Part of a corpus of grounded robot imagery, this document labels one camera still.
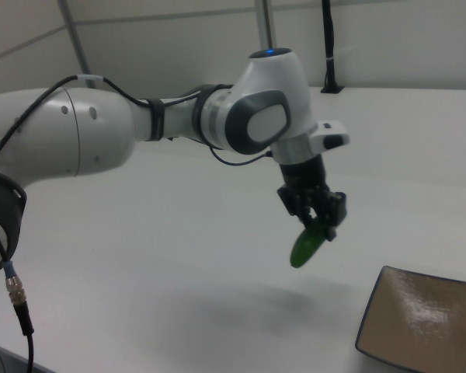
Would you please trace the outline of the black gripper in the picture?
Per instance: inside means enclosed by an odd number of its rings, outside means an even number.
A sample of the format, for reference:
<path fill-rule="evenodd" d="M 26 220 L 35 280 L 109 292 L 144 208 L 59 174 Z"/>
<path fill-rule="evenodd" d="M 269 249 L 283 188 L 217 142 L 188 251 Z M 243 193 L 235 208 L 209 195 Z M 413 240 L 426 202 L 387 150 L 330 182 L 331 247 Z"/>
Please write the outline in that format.
<path fill-rule="evenodd" d="M 346 195 L 329 191 L 322 156 L 316 155 L 293 165 L 280 164 L 280 170 L 284 185 L 277 190 L 277 194 L 289 215 L 296 216 L 300 223 L 309 226 L 313 221 L 310 210 L 315 207 L 325 239 L 333 240 L 336 229 L 347 214 Z"/>

